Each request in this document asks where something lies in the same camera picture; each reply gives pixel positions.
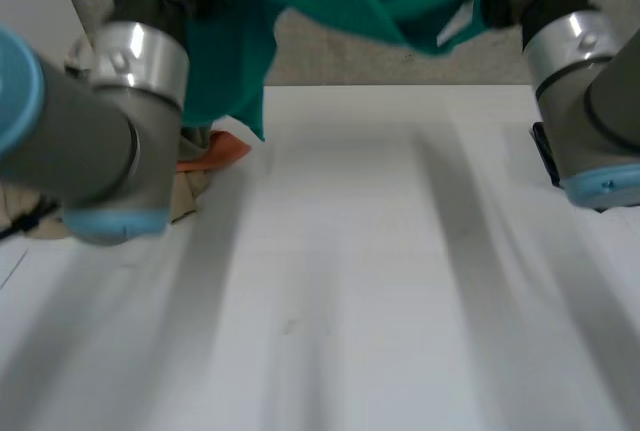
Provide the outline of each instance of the beige cloth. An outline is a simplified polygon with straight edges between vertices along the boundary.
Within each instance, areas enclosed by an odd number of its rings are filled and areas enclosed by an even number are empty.
[[[172,223],[198,210],[196,199],[208,185],[209,175],[206,172],[176,174],[171,197]],[[40,195],[35,191],[11,184],[0,184],[0,228],[10,226],[13,219],[31,211],[39,200]],[[28,233],[28,236],[34,239],[64,239],[71,235],[59,214],[44,220],[38,228]]]

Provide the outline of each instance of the orange object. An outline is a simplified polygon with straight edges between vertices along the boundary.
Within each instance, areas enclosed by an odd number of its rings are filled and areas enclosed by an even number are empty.
[[[251,146],[226,131],[212,131],[209,137],[209,151],[194,160],[178,162],[178,173],[191,171],[212,171],[230,166],[244,158]]]

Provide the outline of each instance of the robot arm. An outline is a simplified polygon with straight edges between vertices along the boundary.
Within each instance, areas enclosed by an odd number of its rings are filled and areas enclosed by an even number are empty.
[[[185,18],[211,0],[114,0],[87,87],[0,29],[0,178],[59,200],[82,239],[161,233],[189,58]]]
[[[185,18],[206,15],[215,0],[114,1],[95,36],[90,87],[0,29],[0,179],[58,199],[79,237],[108,244],[167,224],[189,69]],[[486,17],[522,26],[569,199],[640,203],[640,34],[620,51],[589,0],[504,4],[486,9],[507,16]]]
[[[640,204],[640,118],[634,113],[640,87],[633,78],[640,33],[621,50],[609,19],[590,0],[507,0],[504,8],[508,21],[522,26],[544,129],[569,200],[594,209]]]

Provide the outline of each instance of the black cable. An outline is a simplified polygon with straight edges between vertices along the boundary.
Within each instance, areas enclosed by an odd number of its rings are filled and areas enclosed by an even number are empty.
[[[21,214],[11,222],[11,225],[0,231],[0,241],[15,236],[20,233],[28,233],[40,226],[40,222],[55,213],[60,208],[60,204],[41,198],[35,208],[28,213]]]

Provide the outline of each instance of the fabric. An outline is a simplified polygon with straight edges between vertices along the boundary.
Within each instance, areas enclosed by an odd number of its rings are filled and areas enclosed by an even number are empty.
[[[181,157],[198,153],[194,161],[179,162],[171,195],[171,217],[175,223],[198,211],[196,199],[207,189],[210,171],[222,169],[246,156],[251,147],[226,131],[183,131],[180,142]],[[201,139],[209,142],[205,145]],[[11,225],[11,221],[23,213],[33,210],[40,194],[20,186],[0,183],[0,229]],[[28,233],[33,239],[64,239],[71,231],[60,216],[44,220],[40,226]]]
[[[227,167],[244,158],[251,146],[226,131],[213,131],[209,137],[208,150],[197,159],[178,163],[179,173],[211,171]]]
[[[273,27],[287,7],[342,31],[437,55],[484,30],[476,6],[468,26],[446,42],[438,41],[468,1],[232,0],[210,20],[189,23],[191,70],[184,125],[210,127],[229,115],[264,139],[262,88],[276,52]]]

